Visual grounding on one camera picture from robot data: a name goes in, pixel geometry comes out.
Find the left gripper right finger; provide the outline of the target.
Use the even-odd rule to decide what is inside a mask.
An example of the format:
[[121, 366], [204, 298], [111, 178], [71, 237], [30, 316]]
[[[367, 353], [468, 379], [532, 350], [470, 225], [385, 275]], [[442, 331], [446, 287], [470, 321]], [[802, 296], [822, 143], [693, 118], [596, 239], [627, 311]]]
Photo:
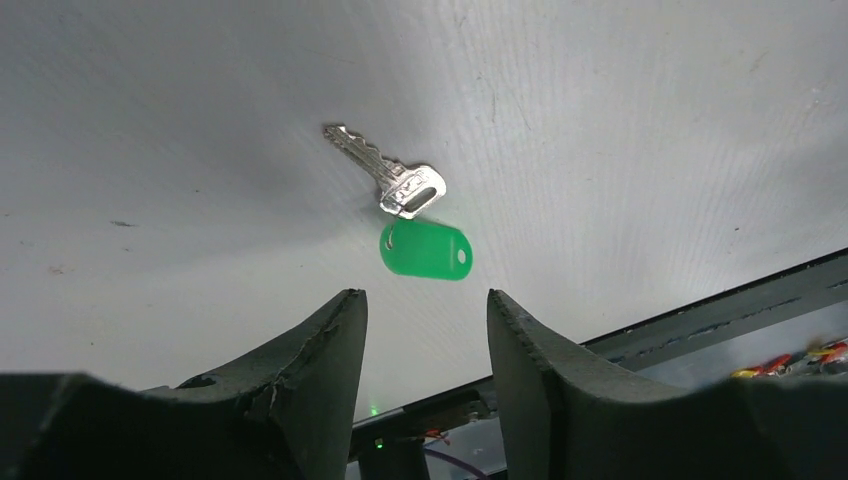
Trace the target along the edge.
[[551, 330], [500, 290], [487, 334], [512, 479], [843, 479], [847, 383], [644, 378]]

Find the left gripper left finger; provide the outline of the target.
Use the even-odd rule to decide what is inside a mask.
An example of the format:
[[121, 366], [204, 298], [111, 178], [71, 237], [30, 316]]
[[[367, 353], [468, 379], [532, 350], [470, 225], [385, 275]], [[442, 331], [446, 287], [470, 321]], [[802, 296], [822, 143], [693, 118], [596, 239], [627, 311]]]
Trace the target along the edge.
[[338, 293], [267, 343], [177, 387], [84, 373], [1, 378], [5, 479], [341, 479], [368, 323]]

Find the green plastic key tag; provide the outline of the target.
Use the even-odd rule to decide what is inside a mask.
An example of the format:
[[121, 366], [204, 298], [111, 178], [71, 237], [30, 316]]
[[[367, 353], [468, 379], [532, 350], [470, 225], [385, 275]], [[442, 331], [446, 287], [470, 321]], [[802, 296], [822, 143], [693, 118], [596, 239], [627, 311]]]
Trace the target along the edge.
[[473, 267], [473, 250], [454, 227], [418, 220], [395, 220], [379, 240], [381, 259], [396, 275], [460, 281]]

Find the silver key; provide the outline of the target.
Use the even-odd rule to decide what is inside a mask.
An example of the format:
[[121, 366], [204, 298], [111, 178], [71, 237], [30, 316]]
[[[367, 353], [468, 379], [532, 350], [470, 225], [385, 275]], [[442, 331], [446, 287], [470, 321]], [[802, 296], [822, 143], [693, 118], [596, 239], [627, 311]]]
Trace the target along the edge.
[[378, 206], [389, 215], [415, 219], [446, 194], [443, 176], [428, 164], [408, 166], [384, 156], [374, 144], [343, 124], [324, 126], [323, 136], [375, 180], [380, 191]]

